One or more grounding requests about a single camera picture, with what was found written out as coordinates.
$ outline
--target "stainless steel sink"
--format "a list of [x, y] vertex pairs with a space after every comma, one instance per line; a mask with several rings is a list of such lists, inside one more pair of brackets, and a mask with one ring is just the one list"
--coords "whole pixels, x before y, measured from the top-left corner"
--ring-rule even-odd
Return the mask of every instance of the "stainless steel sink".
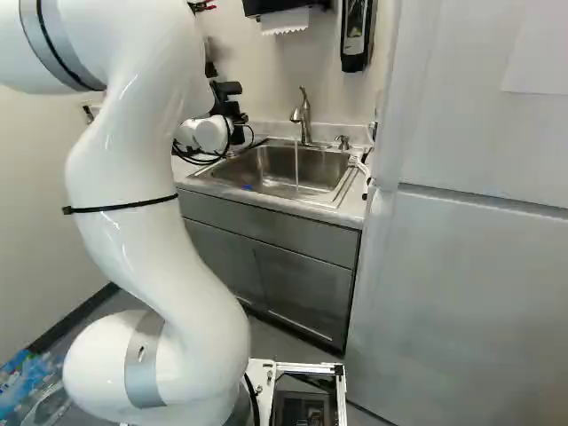
[[293, 142], [272, 140], [193, 175], [244, 191], [337, 208], [356, 175], [351, 154], [298, 147], [298, 185]]

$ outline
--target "refrigerator door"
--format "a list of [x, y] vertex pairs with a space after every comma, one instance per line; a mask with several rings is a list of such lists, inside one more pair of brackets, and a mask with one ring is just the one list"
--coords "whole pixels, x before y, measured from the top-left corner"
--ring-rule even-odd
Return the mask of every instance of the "refrigerator door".
[[398, 426], [568, 424], [568, 215], [401, 189], [367, 223], [348, 399]]
[[[568, 208], [567, 12], [562, 0], [405, 1], [384, 118], [398, 128], [387, 147], [410, 146], [402, 182]], [[416, 37], [428, 22], [433, 37]]]

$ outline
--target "white robotic arm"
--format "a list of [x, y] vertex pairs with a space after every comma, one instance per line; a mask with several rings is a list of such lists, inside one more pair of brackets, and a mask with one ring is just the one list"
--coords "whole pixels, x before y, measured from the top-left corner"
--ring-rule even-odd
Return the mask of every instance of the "white robotic arm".
[[249, 361], [249, 325], [186, 235], [170, 149], [213, 96], [182, 0], [0, 0], [0, 83], [28, 93], [107, 90], [67, 158], [73, 214], [106, 276], [155, 313], [121, 312], [71, 347], [64, 381], [112, 422], [220, 426]]

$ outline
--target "faucet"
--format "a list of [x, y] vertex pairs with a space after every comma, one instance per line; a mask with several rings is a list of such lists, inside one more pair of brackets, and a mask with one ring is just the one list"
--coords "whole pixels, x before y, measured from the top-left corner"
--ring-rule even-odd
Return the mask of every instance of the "faucet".
[[300, 86], [300, 91], [302, 91], [302, 96], [304, 101], [299, 107], [295, 107], [290, 115], [290, 121], [294, 123], [299, 123], [302, 125], [302, 145], [317, 147], [317, 148], [330, 148], [331, 145], [328, 144], [314, 144], [312, 140], [312, 106], [310, 105], [310, 100], [308, 99], [308, 94], [305, 91], [305, 87]]

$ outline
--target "water stream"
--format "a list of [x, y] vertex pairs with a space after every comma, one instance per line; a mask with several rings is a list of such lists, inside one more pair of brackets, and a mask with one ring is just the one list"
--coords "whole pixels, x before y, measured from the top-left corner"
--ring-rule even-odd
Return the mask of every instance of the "water stream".
[[298, 178], [298, 141], [294, 141], [294, 151], [296, 155], [296, 193], [300, 192], [300, 180]]

